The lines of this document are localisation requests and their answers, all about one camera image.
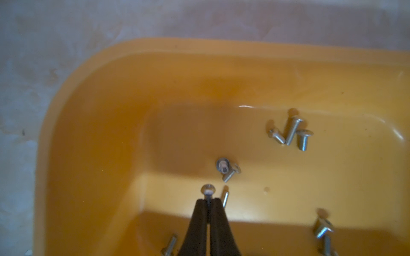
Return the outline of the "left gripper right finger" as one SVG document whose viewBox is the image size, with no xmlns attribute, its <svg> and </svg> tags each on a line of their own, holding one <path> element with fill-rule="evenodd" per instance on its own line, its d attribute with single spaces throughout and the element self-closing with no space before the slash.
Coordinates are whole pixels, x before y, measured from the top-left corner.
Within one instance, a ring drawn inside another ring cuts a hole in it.
<svg viewBox="0 0 410 256">
<path fill-rule="evenodd" d="M 241 256 L 233 237 L 221 199 L 210 202 L 210 255 L 211 256 Z"/>
</svg>

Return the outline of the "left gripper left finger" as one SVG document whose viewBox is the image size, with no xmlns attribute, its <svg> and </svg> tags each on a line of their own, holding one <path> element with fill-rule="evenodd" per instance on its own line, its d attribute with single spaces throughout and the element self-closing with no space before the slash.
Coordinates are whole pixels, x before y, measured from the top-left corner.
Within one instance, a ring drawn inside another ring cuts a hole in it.
<svg viewBox="0 0 410 256">
<path fill-rule="evenodd" d="M 178 256 L 205 256 L 207 250 L 208 204 L 205 199 L 196 201 L 191 221 Z"/>
</svg>

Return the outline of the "silver screw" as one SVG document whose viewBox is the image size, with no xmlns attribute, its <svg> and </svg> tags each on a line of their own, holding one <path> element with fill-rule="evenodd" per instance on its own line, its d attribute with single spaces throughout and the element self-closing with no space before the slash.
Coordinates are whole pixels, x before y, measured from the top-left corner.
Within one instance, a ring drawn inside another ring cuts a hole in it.
<svg viewBox="0 0 410 256">
<path fill-rule="evenodd" d="M 280 131 L 277 128 L 273 128 L 273 129 L 269 130 L 268 136 L 270 138 L 275 139 L 280 144 L 285 144 L 286 143 L 286 139 L 283 137 L 283 135 L 280 133 Z"/>
<path fill-rule="evenodd" d="M 221 201 L 222 201 L 223 208 L 225 208 L 226 205 L 227 205 L 227 200 L 228 200 L 229 194 L 230 194 L 229 191 L 223 191 L 222 192 Z"/>
<path fill-rule="evenodd" d="M 303 122 L 303 119 L 300 116 L 295 115 L 290 118 L 290 126 L 285 138 L 285 145 L 289 146 L 291 144 L 301 122 Z"/>
<path fill-rule="evenodd" d="M 177 243 L 178 237 L 177 235 L 173 234 L 167 244 L 166 247 L 164 247 L 161 250 L 161 256 L 174 256 L 174 247 Z"/>
<path fill-rule="evenodd" d="M 229 160 L 224 157 L 219 158 L 216 162 L 216 168 L 221 174 L 227 174 L 230 170 Z"/>
<path fill-rule="evenodd" d="M 333 232 L 333 231 L 334 231 L 334 226 L 329 220 L 325 218 L 321 218 L 321 217 L 318 218 L 317 227 L 314 230 L 314 235 L 317 239 L 320 239 L 328 232 Z"/>
<path fill-rule="evenodd" d="M 216 188 L 212 184 L 205 184 L 201 188 L 201 193 L 204 195 L 205 200 L 212 200 L 212 197 L 216 191 Z"/>
<path fill-rule="evenodd" d="M 319 252 L 323 256 L 338 256 L 338 253 L 331 248 L 331 237 L 328 235 L 322 237 L 322 248 Z"/>
<path fill-rule="evenodd" d="M 227 183 L 235 174 L 240 174 L 241 168 L 237 164 L 229 166 L 228 172 L 223 175 L 223 181 Z"/>
<path fill-rule="evenodd" d="M 298 138 L 299 138 L 299 150 L 306 151 L 307 150 L 307 145 L 308 145 L 308 138 L 310 136 L 313 136 L 314 133 L 310 130 L 307 130 L 307 129 L 297 130 L 296 133 L 297 133 Z"/>
</svg>

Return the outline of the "yellow plastic storage box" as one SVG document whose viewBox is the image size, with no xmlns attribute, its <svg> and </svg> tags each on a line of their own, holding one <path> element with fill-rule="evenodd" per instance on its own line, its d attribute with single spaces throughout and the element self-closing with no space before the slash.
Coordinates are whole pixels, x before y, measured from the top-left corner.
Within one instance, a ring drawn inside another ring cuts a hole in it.
<svg viewBox="0 0 410 256">
<path fill-rule="evenodd" d="M 310 130 L 307 150 L 290 118 Z M 224 157 L 240 174 L 227 183 Z M 317 256 L 319 216 L 340 256 L 410 253 L 410 55 L 144 38 L 81 65 L 40 133 L 36 256 L 178 254 L 203 185 L 230 192 L 244 256 Z"/>
</svg>

